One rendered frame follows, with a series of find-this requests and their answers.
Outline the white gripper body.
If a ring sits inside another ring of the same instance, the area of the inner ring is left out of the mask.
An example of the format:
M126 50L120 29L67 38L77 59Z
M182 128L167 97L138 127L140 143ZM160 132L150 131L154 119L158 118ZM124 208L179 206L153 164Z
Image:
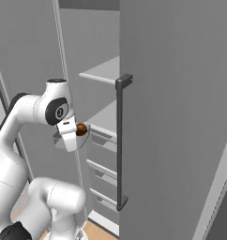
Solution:
M77 150L77 135L75 131L63 132L61 136L68 152Z

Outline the clear meat container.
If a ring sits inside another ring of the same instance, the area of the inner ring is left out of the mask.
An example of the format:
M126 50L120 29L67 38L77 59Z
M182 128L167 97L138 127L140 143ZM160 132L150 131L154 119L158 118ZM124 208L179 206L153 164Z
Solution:
M77 136L77 150L83 147L90 133L90 125L89 124L85 125L87 126L88 132L83 136ZM53 143L56 148L67 150L63 142L62 136L59 134L58 131L56 131L53 135Z

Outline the brown chicken drumstick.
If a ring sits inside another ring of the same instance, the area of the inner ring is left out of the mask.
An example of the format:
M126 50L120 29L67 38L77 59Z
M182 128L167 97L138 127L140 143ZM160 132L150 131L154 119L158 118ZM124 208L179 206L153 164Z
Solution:
M83 136L88 132L87 126L84 123L78 123L76 125L76 135Z

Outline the grey freezer drawer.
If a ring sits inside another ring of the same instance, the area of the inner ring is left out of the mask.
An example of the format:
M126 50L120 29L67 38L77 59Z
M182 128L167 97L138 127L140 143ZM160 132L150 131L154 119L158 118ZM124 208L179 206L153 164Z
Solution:
M108 182L109 184L112 184L113 186L117 186L117 173L88 159L87 164L89 167L91 167L94 172L95 172L95 176L97 176L98 178Z
M110 208L113 211L116 211L116 206L117 206L117 202L112 200L111 198L103 195L102 193L94 190L94 189L90 189L90 191L97 197L98 201L105 205L106 207Z
M117 143L115 136L104 134L102 132L90 132L89 143L98 145L107 150L117 152Z

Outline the grey freezer rack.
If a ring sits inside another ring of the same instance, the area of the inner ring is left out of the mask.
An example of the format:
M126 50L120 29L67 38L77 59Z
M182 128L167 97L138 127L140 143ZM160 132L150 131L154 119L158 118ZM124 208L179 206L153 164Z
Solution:
M119 72L120 60L119 57L115 57L80 73L79 76L85 79L115 85L115 81L119 78Z
M99 133L116 137L116 101L96 113L86 121L91 128Z

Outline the grey freezer cabinet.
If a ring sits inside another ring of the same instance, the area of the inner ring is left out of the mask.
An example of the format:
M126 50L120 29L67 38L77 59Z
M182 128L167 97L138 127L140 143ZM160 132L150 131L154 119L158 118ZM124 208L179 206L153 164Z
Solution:
M76 117L79 122L87 124L88 119L115 100L115 87L82 78L79 74L119 57L119 13L114 10L78 9L68 7L64 2L59 5ZM90 240L118 240L118 212L101 204L90 191L92 188L116 201L117 186L95 176L94 170L86 162L90 159L117 173L116 153L90 144L89 136L76 153L81 181L87 193L85 214L88 223L85 229Z

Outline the grey freezer door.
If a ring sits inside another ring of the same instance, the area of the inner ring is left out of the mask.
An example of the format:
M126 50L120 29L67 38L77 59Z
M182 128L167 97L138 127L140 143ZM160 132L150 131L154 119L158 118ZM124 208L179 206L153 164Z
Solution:
M227 0L121 0L120 240L205 240L227 189Z

